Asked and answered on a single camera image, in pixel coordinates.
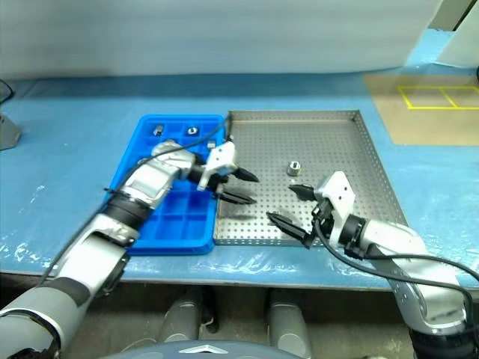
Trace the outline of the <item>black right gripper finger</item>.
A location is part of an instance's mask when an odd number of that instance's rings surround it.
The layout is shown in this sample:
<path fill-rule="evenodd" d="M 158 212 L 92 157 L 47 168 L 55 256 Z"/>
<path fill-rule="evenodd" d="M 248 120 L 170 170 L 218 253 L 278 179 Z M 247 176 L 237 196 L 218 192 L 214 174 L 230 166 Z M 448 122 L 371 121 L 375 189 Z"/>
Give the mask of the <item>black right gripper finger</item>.
<path fill-rule="evenodd" d="M 302 227 L 294 224 L 289 218 L 275 212 L 267 212 L 267 218 L 282 232 L 298 240 L 303 247 L 310 248 L 314 235 Z"/>
<path fill-rule="evenodd" d="M 311 185 L 292 184 L 288 188 L 302 201 L 316 201 L 314 188 Z"/>

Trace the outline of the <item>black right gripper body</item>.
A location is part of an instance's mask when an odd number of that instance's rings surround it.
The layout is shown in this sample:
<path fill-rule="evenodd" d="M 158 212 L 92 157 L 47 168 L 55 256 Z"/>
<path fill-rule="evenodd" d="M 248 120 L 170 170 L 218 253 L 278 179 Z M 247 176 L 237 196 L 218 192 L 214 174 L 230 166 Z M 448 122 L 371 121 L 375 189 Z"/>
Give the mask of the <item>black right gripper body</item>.
<path fill-rule="evenodd" d="M 333 206 L 327 198 L 321 198 L 311 211 L 312 242 L 318 239 L 318 233 L 320 233 L 324 239 L 330 239 L 335 222 L 332 211 Z"/>

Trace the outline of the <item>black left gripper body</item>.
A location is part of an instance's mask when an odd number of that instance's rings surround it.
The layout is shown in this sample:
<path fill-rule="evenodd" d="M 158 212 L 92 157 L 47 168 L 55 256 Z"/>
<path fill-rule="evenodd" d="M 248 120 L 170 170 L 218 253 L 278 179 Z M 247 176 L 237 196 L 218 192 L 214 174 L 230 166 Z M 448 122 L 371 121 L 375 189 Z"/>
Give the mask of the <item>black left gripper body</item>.
<path fill-rule="evenodd" d="M 239 169 L 237 165 L 205 169 L 205 189 L 212 192 L 216 197 L 239 197 L 240 193 L 238 191 L 225 187 L 229 176 L 236 177 L 239 174 Z"/>

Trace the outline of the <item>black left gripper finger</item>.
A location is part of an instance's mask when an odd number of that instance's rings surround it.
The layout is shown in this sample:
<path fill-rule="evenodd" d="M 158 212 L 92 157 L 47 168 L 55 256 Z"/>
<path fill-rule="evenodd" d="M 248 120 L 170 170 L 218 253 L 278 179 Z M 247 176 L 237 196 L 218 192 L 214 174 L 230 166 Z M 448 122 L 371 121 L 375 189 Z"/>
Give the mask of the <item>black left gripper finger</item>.
<path fill-rule="evenodd" d="M 260 182 L 260 180 L 258 179 L 258 177 L 256 175 L 254 175 L 252 172 L 246 170 L 245 168 L 241 168 L 241 167 L 238 167 L 234 171 L 234 176 L 237 179 L 245 181 L 245 182 Z"/>
<path fill-rule="evenodd" d="M 236 205 L 252 205 L 257 202 L 254 198 L 235 191 L 223 191 L 218 194 L 218 199 Z"/>

